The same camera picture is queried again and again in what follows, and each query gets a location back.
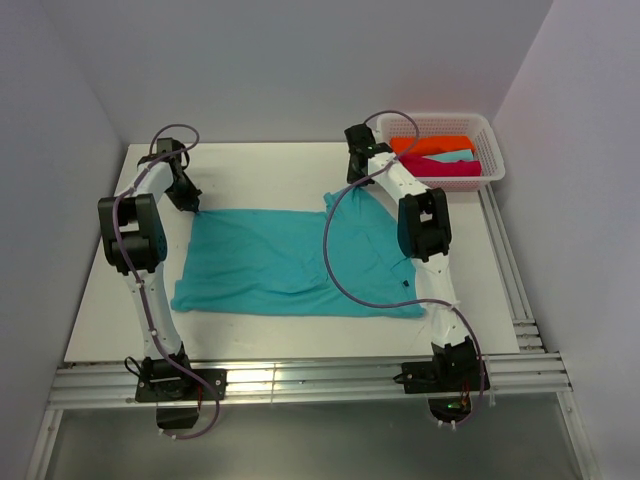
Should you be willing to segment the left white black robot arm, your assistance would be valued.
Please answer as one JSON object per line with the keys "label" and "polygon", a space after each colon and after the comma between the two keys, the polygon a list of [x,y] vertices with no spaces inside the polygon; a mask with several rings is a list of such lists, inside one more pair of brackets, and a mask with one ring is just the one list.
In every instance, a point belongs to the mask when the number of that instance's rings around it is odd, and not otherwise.
{"label": "left white black robot arm", "polygon": [[201,191],[178,156],[143,157],[134,180],[117,196],[98,201],[107,262],[123,275],[143,334],[144,359],[125,367],[142,392],[161,400],[183,400],[198,390],[184,343],[174,325],[164,286],[168,243],[158,203],[168,197],[180,211],[197,212]]}

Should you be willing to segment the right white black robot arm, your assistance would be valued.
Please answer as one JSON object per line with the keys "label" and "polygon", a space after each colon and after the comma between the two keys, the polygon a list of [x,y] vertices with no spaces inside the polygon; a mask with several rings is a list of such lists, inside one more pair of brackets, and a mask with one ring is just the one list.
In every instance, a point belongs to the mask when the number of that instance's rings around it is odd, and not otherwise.
{"label": "right white black robot arm", "polygon": [[402,253],[416,261],[416,278],[435,288],[425,299],[432,308],[432,371],[435,383],[452,390],[468,382],[487,386],[486,369],[475,333],[458,307],[450,275],[452,231],[445,192],[417,180],[386,144],[351,147],[347,182],[375,182],[397,206],[397,237]]}

